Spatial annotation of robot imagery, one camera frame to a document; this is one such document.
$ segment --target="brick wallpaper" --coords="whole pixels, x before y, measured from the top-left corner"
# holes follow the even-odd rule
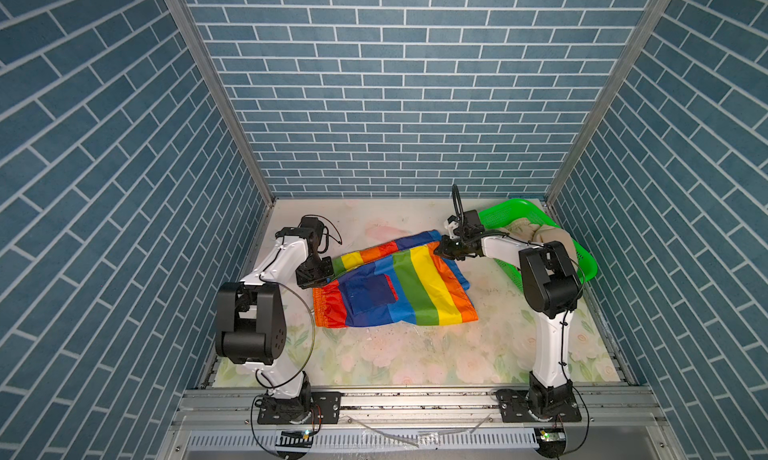
[[[144,458],[258,198],[162,0],[0,0],[0,458]]]
[[[768,0],[673,0],[556,209],[690,458],[768,458]]]
[[[647,0],[187,0],[278,196],[542,196]]]

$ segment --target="floral pattern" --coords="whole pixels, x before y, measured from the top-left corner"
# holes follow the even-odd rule
[[[441,206],[439,214],[445,216],[445,211],[446,207]],[[352,237],[352,242],[348,245],[345,241],[344,248],[331,251],[331,255],[418,232],[406,228],[404,224],[407,217],[402,222],[388,224],[380,220],[375,223],[360,222],[360,217],[364,216],[365,213],[360,212],[358,218],[354,219],[358,225],[362,224],[357,238],[354,238],[353,228],[339,225],[341,222],[337,224],[345,236]],[[276,217],[279,215],[274,215],[273,225],[282,220]],[[292,221],[284,222],[284,225],[294,224]],[[528,372],[533,367],[536,352],[536,336],[534,313],[522,292],[491,259],[472,259],[459,262],[458,265],[470,282],[468,295],[478,312],[479,321],[444,327],[419,327],[409,323],[370,328],[317,327],[315,349],[305,369],[312,385],[487,385],[528,382]],[[311,292],[298,293],[305,301],[312,301]],[[298,300],[285,290],[283,302],[288,324],[284,354],[300,366],[306,359],[312,340],[310,318]],[[619,380],[598,329],[583,302],[571,323],[570,343],[569,366],[574,381]],[[235,386],[258,384],[250,370],[223,359],[214,387]]]

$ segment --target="laundry basket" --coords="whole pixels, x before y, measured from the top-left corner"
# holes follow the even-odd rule
[[[532,224],[560,227],[548,215],[543,213],[541,208],[523,198],[511,198],[502,204],[486,208],[484,211],[479,212],[479,214],[480,222],[482,222],[485,228],[506,227],[514,220],[522,217],[529,219]],[[594,261],[594,257],[579,245],[578,242],[574,241],[574,247],[576,247],[578,264],[581,267],[581,272],[584,274],[584,281],[592,280],[598,274],[598,263]],[[520,271],[509,263],[500,260],[496,260],[496,263],[522,291],[523,280],[520,277]]]

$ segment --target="floral tabletop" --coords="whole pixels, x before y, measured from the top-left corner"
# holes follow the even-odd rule
[[[408,211],[408,216],[387,215]],[[411,208],[402,204],[420,202]],[[465,209],[480,201],[465,201]],[[439,226],[452,210],[440,201],[278,201],[268,231],[296,225],[304,213],[331,218],[344,236],[332,256],[381,244]],[[262,249],[268,251],[271,245]],[[380,327],[316,328],[316,345],[306,366],[314,386],[459,385],[528,382],[536,351],[534,313],[522,292],[493,260],[458,262],[470,283],[467,291],[479,320],[444,327],[395,323]],[[308,303],[310,291],[297,290]],[[284,355],[300,366],[311,344],[306,309],[282,290],[288,324]],[[600,333],[583,302],[574,314],[570,335],[571,376],[575,382],[615,382],[618,374]],[[258,386],[254,374],[223,359],[213,387]]]

